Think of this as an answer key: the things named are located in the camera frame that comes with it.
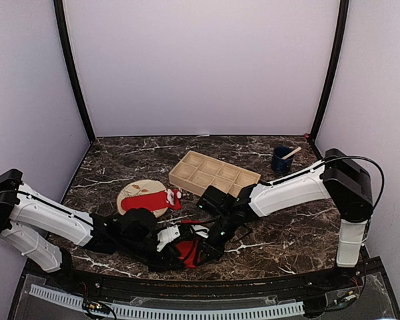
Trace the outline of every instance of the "red fabric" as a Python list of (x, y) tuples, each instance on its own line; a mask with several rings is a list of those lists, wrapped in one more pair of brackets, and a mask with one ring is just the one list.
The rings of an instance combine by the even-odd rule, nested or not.
[(130, 209), (140, 209), (145, 208), (150, 211), (160, 210), (164, 208), (171, 208), (174, 210), (179, 210), (182, 208), (181, 203), (176, 196), (177, 191), (174, 191), (174, 201), (175, 205), (171, 205), (167, 201), (167, 192), (160, 191), (157, 193), (151, 193), (149, 195), (137, 195), (135, 197), (124, 198), (121, 202), (121, 208), (124, 211), (128, 211)]
[[(199, 222), (199, 221), (192, 221), (192, 220), (183, 220), (182, 221), (182, 223), (192, 223), (192, 222)], [(197, 252), (197, 246), (199, 245), (199, 241), (200, 241), (200, 238), (196, 237), (193, 252), (184, 261), (184, 264), (187, 268), (190, 268), (190, 269), (197, 268), (194, 265), (194, 258), (195, 258), (195, 253)], [(192, 241), (182, 241), (176, 245), (176, 248), (179, 250), (179, 252), (181, 252), (180, 260), (183, 260), (186, 258), (186, 256), (189, 254), (192, 247), (193, 247)]]

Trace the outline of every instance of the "blue cup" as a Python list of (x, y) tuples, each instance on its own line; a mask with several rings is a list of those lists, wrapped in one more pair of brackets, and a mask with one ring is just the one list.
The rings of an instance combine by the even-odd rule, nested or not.
[(289, 157), (286, 160), (282, 158), (292, 152), (292, 149), (288, 147), (277, 147), (274, 148), (273, 157), (271, 158), (271, 168), (274, 172), (284, 175), (291, 170), (293, 156)]

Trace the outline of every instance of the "marble surface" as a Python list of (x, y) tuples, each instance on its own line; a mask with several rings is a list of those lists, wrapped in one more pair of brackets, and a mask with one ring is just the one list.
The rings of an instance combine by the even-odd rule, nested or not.
[[(132, 181), (154, 179), (170, 187), (170, 170), (189, 150), (258, 172), (262, 174), (261, 180), (270, 181), (280, 177), (271, 170), (272, 150), (279, 145), (303, 148), (295, 156), (292, 172), (316, 161), (303, 137), (100, 138), (80, 167), (65, 205), (104, 216), (115, 213), (117, 195)], [(197, 196), (183, 192), (182, 210), (168, 210), (159, 223), (166, 225), (186, 218), (210, 219), (196, 208), (197, 200)], [(330, 200), (284, 209), (249, 226), (253, 233), (242, 241), (228, 243), (220, 261), (164, 273), (150, 273), (146, 266), (123, 253), (90, 252), (55, 235), (50, 235), (48, 240), (69, 250), (77, 269), (144, 279), (258, 279), (328, 269), (335, 263), (339, 214)]]

